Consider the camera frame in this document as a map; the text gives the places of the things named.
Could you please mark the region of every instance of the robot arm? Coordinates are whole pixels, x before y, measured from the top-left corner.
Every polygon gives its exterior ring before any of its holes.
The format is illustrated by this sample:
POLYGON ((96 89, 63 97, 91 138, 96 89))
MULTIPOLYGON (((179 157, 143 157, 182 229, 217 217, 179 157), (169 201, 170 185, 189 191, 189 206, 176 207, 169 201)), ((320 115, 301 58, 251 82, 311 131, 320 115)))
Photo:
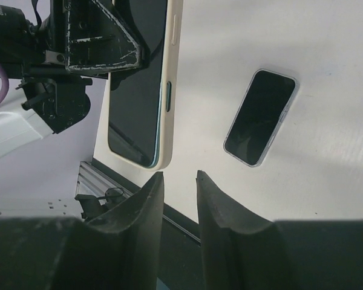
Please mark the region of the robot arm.
POLYGON ((22 104, 26 101, 24 91, 20 89, 9 93, 0 106, 0 158, 53 133, 34 110, 23 109, 22 104))
POLYGON ((50 0, 51 14, 38 23, 17 8, 0 5, 3 79, 20 85, 0 98, 0 157, 32 141, 59 134, 90 111, 88 77, 115 84, 145 66, 146 45, 129 9, 110 0, 50 0))

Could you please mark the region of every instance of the metal plate with holes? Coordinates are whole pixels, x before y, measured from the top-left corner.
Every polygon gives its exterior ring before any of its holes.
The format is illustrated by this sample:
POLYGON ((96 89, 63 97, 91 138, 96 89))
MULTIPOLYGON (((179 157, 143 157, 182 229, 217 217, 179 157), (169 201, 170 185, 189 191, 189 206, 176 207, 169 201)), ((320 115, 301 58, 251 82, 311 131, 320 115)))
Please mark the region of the metal plate with holes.
POLYGON ((0 197, 0 217, 54 217, 80 218, 82 208, 74 199, 21 199, 0 197))

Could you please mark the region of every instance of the black cable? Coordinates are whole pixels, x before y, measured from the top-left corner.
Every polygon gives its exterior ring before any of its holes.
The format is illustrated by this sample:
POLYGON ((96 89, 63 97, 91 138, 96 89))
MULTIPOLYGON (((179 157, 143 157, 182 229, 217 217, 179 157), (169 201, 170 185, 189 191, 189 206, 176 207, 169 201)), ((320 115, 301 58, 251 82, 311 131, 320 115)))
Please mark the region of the black cable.
POLYGON ((38 28, 40 28, 42 26, 42 18, 38 13, 38 1, 39 0, 31 0, 31 3, 32 3, 32 7, 34 8, 36 21, 38 22, 38 28))

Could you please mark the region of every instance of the black phone screen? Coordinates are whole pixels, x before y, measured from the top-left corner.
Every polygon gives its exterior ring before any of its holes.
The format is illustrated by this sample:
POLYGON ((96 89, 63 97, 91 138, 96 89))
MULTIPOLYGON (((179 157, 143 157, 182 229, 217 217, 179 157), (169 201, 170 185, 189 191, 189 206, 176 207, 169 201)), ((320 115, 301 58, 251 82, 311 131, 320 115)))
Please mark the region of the black phone screen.
POLYGON ((295 87, 294 79, 258 71, 227 136, 226 151, 250 166, 257 165, 295 87))
POLYGON ((167 0, 118 0, 117 5, 145 43, 146 66, 111 91, 109 147, 132 162, 151 167, 157 158, 167 0))

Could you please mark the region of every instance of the smartphone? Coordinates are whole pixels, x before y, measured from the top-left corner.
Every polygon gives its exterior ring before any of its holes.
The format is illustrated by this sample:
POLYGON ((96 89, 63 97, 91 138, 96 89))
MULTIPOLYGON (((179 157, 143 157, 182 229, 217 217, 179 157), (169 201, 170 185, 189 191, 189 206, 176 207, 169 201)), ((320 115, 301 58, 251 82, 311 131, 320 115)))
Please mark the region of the smartphone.
POLYGON ((108 120, 101 116, 94 156, 160 170, 172 158, 183 1, 116 0, 114 5, 122 15, 129 11, 126 21, 145 44, 145 67, 105 94, 102 115, 108 120))
POLYGON ((266 156, 298 89, 294 78, 257 71, 224 142, 224 149, 248 166, 266 156))

